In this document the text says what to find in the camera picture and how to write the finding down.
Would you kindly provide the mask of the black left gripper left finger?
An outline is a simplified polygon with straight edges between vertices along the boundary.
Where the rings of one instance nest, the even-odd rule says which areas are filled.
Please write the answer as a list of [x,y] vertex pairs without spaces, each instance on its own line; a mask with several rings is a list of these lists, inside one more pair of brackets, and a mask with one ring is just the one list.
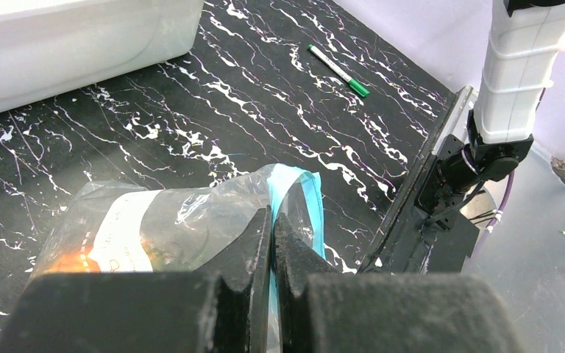
[[0,352],[265,352],[271,210],[194,271],[33,280]]

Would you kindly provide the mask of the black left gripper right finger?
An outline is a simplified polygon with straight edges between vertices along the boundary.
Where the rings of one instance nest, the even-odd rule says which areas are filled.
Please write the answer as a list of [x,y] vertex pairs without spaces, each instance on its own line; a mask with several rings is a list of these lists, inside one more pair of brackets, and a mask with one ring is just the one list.
[[523,352],[499,296],[460,274],[342,274],[273,226],[283,352]]

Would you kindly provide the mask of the clear zip top bag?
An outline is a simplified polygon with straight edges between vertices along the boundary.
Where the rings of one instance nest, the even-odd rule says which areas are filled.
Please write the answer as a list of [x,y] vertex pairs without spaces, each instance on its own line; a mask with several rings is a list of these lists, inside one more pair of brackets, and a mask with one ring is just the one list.
[[[41,272],[50,262],[83,246],[92,246],[89,257],[100,273],[194,271],[233,242],[265,207],[271,210],[272,229],[285,214],[298,236],[325,255],[320,174],[276,163],[214,187],[148,190],[123,182],[89,182],[47,237],[32,278],[47,275]],[[265,352],[279,352],[271,248]]]

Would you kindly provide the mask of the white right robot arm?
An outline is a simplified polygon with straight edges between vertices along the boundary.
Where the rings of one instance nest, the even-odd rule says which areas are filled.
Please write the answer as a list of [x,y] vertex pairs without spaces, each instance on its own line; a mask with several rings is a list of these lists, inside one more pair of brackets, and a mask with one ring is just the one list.
[[487,181],[514,172],[533,145],[536,110],[565,51],[565,1],[493,1],[480,89],[468,142],[437,160],[416,201],[423,225],[449,229]]

